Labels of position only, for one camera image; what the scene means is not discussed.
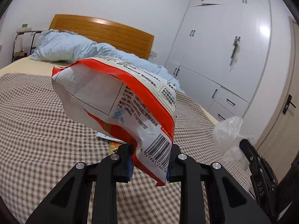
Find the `small gold foil packet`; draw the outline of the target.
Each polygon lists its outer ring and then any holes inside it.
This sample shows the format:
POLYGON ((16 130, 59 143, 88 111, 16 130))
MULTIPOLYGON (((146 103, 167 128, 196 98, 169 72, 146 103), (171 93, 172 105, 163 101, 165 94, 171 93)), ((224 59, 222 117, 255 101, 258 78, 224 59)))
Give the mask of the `small gold foil packet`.
POLYGON ((114 142, 114 141, 110 141, 109 142, 109 149, 108 149, 108 154, 112 155, 112 154, 116 154, 118 148, 123 145, 123 143, 118 143, 118 142, 114 142))

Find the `silver green printed pouch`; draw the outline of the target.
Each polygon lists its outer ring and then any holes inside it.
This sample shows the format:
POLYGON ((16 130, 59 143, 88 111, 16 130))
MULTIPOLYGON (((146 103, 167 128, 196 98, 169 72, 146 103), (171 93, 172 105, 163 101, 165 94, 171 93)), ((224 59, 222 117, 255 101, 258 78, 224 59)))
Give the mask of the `silver green printed pouch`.
POLYGON ((98 133, 96 134, 96 137, 97 137, 97 138, 102 138, 102 139, 105 139, 105 140, 109 140, 109 141, 112 141, 112 142, 120 143, 120 144, 126 144, 126 142, 124 142, 124 141, 122 141, 122 140, 113 138, 113 137, 111 137, 111 136, 107 136, 107 135, 105 135, 105 134, 103 134, 103 133, 100 133, 100 132, 98 132, 98 133))

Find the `clear plastic bag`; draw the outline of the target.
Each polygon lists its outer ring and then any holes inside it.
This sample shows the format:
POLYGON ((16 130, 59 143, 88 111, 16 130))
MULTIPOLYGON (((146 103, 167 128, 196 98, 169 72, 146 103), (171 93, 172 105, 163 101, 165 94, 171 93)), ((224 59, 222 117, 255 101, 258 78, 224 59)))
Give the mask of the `clear plastic bag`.
POLYGON ((239 144, 241 140, 249 140, 252 146, 256 145, 255 136, 242 136, 240 129, 243 123, 243 118, 233 116, 226 120, 219 122, 212 133, 214 140, 214 149, 222 154, 224 162, 239 161, 242 168, 246 171, 249 167, 249 161, 241 151, 239 144))

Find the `red white snack wrapper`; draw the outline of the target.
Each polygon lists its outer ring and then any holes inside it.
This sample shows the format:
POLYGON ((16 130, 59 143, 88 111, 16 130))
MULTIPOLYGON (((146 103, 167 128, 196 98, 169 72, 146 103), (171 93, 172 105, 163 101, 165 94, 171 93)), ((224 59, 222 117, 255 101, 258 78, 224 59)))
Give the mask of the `red white snack wrapper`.
POLYGON ((116 57, 53 68, 52 86, 68 118, 133 145, 133 164, 158 186, 167 181, 176 85, 116 57))

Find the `beige room door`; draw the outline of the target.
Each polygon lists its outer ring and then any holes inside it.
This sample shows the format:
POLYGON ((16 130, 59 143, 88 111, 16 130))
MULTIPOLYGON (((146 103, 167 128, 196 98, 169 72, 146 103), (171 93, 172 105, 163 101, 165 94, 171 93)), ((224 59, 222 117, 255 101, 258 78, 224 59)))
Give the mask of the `beige room door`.
POLYGON ((279 103, 257 143, 257 150, 282 181, 298 154, 298 24, 289 18, 291 49, 279 103))

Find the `brown checkered bedspread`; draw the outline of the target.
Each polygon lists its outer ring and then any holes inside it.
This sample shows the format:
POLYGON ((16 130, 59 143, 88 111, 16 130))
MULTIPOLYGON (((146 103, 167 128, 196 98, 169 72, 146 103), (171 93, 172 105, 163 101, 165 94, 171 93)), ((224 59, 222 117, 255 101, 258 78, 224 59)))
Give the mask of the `brown checkered bedspread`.
MULTIPOLYGON (((66 117, 51 78, 1 77, 1 197, 25 223, 34 209, 78 162, 100 162, 108 141, 66 117)), ((129 183, 117 184, 119 223, 178 223, 180 184, 157 187, 134 169, 129 183)))

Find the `white built-in wardrobe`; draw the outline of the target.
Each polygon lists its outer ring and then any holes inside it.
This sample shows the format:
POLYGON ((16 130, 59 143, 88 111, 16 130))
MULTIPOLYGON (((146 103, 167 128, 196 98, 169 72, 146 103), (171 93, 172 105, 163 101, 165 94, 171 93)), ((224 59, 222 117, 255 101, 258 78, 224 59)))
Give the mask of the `white built-in wardrobe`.
POLYGON ((165 67, 216 120, 242 117, 263 74, 270 36, 269 0, 191 0, 165 67), (236 36, 240 54, 230 66, 236 36))

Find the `bag hanging on wardrobe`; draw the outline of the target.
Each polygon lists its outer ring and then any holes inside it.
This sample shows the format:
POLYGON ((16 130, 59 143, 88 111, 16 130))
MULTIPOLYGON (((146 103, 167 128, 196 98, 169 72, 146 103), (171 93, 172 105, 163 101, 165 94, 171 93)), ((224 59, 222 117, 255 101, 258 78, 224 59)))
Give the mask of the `bag hanging on wardrobe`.
POLYGON ((230 62, 230 66, 232 66, 234 63, 237 63, 238 58, 239 58, 239 54, 240 54, 240 36, 236 36, 235 40, 233 42, 233 52, 231 55, 231 62, 230 62))

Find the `light blue duvet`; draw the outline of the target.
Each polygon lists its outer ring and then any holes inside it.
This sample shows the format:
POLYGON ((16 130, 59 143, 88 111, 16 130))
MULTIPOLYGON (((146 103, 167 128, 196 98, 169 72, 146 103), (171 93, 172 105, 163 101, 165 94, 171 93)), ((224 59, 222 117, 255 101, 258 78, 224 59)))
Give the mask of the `light blue duvet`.
POLYGON ((153 64, 135 54, 118 50, 108 43, 97 43, 71 31, 60 32, 55 29, 43 31, 30 59, 73 63, 80 59, 97 56, 111 56, 130 62, 174 83, 177 90, 181 91, 179 81, 169 74, 165 67, 153 64))

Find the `black metal side rack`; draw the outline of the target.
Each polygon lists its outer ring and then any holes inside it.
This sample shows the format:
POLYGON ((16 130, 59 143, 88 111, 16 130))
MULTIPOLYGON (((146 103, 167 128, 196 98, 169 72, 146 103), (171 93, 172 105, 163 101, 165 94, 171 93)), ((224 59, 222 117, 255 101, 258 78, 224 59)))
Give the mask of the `black metal side rack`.
POLYGON ((28 24, 23 23, 16 31, 13 44, 12 62, 27 57, 36 48, 36 41, 42 30, 34 30, 28 24))

